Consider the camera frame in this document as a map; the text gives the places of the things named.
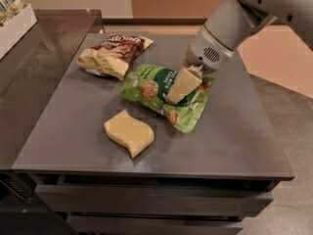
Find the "dark drawer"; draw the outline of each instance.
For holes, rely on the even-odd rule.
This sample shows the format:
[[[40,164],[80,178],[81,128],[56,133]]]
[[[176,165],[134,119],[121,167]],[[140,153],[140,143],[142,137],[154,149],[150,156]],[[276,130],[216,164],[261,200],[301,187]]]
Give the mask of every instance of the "dark drawer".
[[[125,186],[38,185],[35,193],[55,212],[239,216],[257,215],[271,193]]]
[[[69,216],[77,232],[120,235],[235,235],[240,222],[129,217]]]

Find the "white container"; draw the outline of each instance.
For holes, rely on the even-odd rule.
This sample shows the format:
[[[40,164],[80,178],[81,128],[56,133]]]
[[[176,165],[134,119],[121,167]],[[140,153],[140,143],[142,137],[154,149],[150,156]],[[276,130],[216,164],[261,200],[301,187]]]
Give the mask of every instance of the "white container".
[[[37,19],[28,4],[7,24],[0,27],[0,60],[36,24]]]

